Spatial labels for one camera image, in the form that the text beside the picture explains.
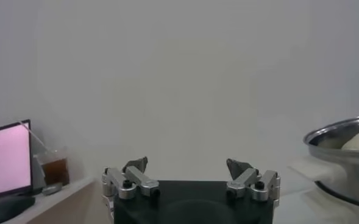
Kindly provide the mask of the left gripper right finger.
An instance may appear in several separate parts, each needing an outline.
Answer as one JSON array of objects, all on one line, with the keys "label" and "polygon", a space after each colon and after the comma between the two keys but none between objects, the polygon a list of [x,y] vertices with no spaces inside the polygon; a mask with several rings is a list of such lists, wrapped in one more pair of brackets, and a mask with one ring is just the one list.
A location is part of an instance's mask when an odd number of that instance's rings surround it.
[{"label": "left gripper right finger", "polygon": [[247,193],[258,202],[280,200],[280,176],[276,171],[267,170],[264,174],[249,163],[227,159],[226,164],[231,181],[227,182],[226,195],[229,200],[243,198]]}]

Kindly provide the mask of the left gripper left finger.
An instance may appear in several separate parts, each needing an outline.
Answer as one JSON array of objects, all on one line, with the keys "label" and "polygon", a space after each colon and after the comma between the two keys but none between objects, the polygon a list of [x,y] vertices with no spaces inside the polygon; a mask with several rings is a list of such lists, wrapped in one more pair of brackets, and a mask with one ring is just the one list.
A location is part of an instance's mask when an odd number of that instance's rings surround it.
[{"label": "left gripper left finger", "polygon": [[137,191],[147,197],[159,196],[157,180],[145,175],[148,158],[146,156],[131,160],[122,169],[106,167],[102,174],[102,193],[107,198],[118,196],[122,200],[136,197]]}]

